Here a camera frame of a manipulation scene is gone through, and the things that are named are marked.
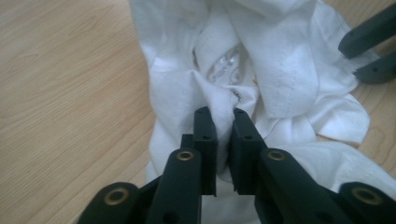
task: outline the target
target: brass insert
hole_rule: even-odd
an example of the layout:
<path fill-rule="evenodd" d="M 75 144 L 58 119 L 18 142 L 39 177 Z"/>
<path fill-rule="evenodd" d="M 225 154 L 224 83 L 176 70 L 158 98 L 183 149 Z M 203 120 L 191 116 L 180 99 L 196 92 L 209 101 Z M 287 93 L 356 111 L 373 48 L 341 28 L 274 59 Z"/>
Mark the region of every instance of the brass insert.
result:
<path fill-rule="evenodd" d="M 381 196 L 370 189 L 356 187 L 352 190 L 352 194 L 361 202 L 371 205 L 380 205 L 383 202 Z"/>
<path fill-rule="evenodd" d="M 268 152 L 268 157 L 274 161 L 283 161 L 286 159 L 285 154 L 280 151 L 270 151 Z"/>
<path fill-rule="evenodd" d="M 190 151 L 182 151 L 177 153 L 177 158 L 181 161 L 189 161 L 194 157 L 194 154 Z"/>
<path fill-rule="evenodd" d="M 108 205 L 117 205 L 123 203 L 129 196 L 128 189 L 116 188 L 111 190 L 105 197 L 105 203 Z"/>

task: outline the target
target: black plastic part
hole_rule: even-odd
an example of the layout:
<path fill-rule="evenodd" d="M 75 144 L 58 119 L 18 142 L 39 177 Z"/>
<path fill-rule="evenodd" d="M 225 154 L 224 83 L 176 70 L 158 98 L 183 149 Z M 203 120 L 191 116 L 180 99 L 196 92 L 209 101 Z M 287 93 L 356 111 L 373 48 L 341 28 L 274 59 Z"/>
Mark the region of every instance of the black plastic part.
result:
<path fill-rule="evenodd" d="M 288 152 L 264 149 L 260 173 L 284 223 L 352 223 L 326 190 Z"/>
<path fill-rule="evenodd" d="M 396 52 L 359 68 L 353 75 L 368 84 L 384 83 L 396 78 Z"/>
<path fill-rule="evenodd" d="M 189 136 L 183 134 L 182 142 L 190 141 L 189 138 Z M 198 150 L 202 155 L 202 194 L 216 196 L 218 136 L 207 106 L 195 111 L 192 139 L 192 148 Z"/>
<path fill-rule="evenodd" d="M 257 164 L 266 145 L 245 111 L 236 108 L 233 113 L 229 156 L 233 186 L 240 195 L 255 195 L 260 178 Z"/>
<path fill-rule="evenodd" d="M 152 180 L 151 182 L 147 183 L 143 188 L 139 189 L 139 198 L 137 202 L 137 213 L 141 217 L 140 222 L 135 223 L 144 223 L 144 220 L 147 219 L 149 209 L 151 207 L 151 203 L 154 199 L 155 192 L 160 184 L 161 176 L 157 177 L 156 179 Z"/>
<path fill-rule="evenodd" d="M 143 223 L 136 207 L 138 189 L 129 183 L 115 183 L 101 189 L 82 212 L 78 224 Z"/>
<path fill-rule="evenodd" d="M 353 182 L 341 186 L 340 206 L 353 218 L 354 223 L 395 223 L 396 202 L 379 189 Z"/>
<path fill-rule="evenodd" d="M 171 153 L 148 212 L 147 224 L 200 223 L 201 154 L 191 148 Z"/>
<path fill-rule="evenodd" d="M 346 57 L 353 58 L 393 35 L 396 35 L 396 4 L 349 31 L 338 49 Z"/>

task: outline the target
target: wooden floor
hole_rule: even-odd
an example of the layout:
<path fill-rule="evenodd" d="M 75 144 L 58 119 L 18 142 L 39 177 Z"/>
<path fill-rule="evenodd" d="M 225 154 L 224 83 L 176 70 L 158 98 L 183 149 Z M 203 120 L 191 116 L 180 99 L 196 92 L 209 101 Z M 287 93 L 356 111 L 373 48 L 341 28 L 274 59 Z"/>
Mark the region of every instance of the wooden floor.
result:
<path fill-rule="evenodd" d="M 354 26 L 395 1 L 328 2 Z M 0 1 L 0 223 L 71 223 L 105 185 L 142 186 L 148 85 L 126 0 Z M 396 177 L 396 82 L 354 94 L 360 150 Z"/>

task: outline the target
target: white cloth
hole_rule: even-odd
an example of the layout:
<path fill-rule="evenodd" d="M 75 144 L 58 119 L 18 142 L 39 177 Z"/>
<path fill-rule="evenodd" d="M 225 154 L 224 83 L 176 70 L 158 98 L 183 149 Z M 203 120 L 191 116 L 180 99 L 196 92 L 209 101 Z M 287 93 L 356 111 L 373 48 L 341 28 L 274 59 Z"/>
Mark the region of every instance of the white cloth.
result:
<path fill-rule="evenodd" d="M 258 223 L 251 197 L 233 192 L 227 143 L 233 109 L 249 113 L 269 147 L 289 151 L 319 184 L 368 183 L 396 196 L 396 181 L 356 149 L 369 116 L 349 94 L 351 75 L 376 56 L 337 50 L 343 19 L 316 0 L 131 0 L 148 62 L 151 137 L 148 180 L 161 175 L 193 112 L 209 106 L 219 137 L 218 198 L 204 197 L 203 223 Z"/>

